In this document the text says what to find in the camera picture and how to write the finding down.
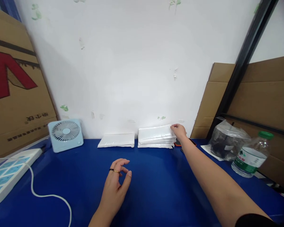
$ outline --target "white wall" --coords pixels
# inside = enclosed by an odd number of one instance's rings
[[[279,0],[250,63],[284,56],[284,0]]]
[[[15,2],[59,116],[101,138],[179,120],[190,134],[212,64],[235,63],[259,1]]]

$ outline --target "power strip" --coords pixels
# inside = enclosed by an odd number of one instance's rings
[[[31,166],[41,154],[41,149],[25,150],[0,165],[0,203],[28,170],[29,167],[24,163]]]

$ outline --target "stack of white mailers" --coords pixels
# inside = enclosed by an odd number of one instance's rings
[[[170,129],[171,125],[153,128],[141,128],[138,132],[138,147],[170,148],[176,142],[176,136]]]
[[[98,147],[134,147],[135,134],[104,135]]]

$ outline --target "hand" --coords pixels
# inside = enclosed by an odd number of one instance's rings
[[[109,171],[105,181],[100,205],[93,215],[89,227],[110,226],[111,221],[119,211],[124,201],[125,195],[132,179],[132,172],[123,167],[123,165],[126,165],[128,163],[129,160],[117,159],[111,164],[111,169],[126,173],[126,177],[124,179],[123,185],[120,185],[119,176],[122,176],[122,174],[114,172],[112,170]]]
[[[182,140],[184,138],[187,138],[186,131],[183,125],[181,124],[174,124],[170,127],[178,140]]]

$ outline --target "plastic water bottle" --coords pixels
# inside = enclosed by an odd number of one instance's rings
[[[265,162],[269,155],[269,140],[273,134],[260,131],[257,138],[243,145],[237,158],[231,164],[232,169],[239,175],[250,178]]]

